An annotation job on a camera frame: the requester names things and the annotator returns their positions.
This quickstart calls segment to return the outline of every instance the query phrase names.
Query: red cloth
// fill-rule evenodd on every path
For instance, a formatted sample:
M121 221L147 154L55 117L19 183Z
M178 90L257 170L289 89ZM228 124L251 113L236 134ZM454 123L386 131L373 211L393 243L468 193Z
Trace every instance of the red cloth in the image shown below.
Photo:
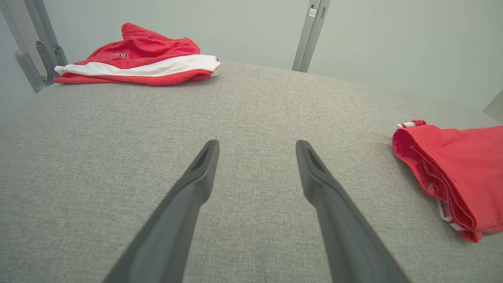
M503 126L408 127L395 132L393 148L423 192L448 203L465 239L479 242L482 232L503 231Z
M131 23L122 26L122 37L124 40L98 48L85 61L57 66L55 70L63 77L54 81L176 85L213 77L220 65L216 57L200 55L199 47L188 38L169 39Z

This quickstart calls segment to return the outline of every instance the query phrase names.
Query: red and white garment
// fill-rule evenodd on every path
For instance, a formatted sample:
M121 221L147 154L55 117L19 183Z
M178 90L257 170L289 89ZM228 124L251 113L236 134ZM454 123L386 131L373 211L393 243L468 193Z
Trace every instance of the red and white garment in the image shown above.
M395 154L437 199L444 221L471 242L503 231L503 126L440 129L422 120L397 126Z
M156 86L200 81L218 75L217 57L202 55L190 39L169 39L142 27L126 23L124 40L94 51L85 61L56 66L63 84L137 83Z

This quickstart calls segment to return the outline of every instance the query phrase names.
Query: clothing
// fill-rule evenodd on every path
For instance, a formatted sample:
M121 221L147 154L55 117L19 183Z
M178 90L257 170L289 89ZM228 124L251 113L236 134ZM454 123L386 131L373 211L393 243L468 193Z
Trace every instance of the clothing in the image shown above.
M503 126L399 128L395 154L407 163L423 192L439 200L441 217L465 239L503 231Z
M190 39L169 39L126 23L124 40L94 51L85 61L56 66L62 78L57 83L137 83L157 86L177 85L218 75L217 57L201 55Z

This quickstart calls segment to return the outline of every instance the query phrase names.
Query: gray fabric surface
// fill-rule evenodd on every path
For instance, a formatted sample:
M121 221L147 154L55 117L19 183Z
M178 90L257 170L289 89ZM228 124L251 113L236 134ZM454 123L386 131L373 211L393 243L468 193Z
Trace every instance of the gray fabric surface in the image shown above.
M308 140L413 282L501 282L503 234L440 217L392 151L416 117L497 123L460 105L224 62L174 87L54 85L0 128L0 282L100 282L204 143L220 140L185 282L330 282L295 142Z

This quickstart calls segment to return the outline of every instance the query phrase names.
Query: red towel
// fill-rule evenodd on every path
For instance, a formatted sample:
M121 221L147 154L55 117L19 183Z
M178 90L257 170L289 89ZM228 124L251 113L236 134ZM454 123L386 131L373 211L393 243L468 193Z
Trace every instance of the red towel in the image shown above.
M169 39L142 27L126 23L124 40L94 51L85 61L54 70L57 83L137 83L157 86L199 81L217 75L217 57L201 55L190 39Z
M479 242L482 232L503 231L503 126L400 128L393 148L461 236Z

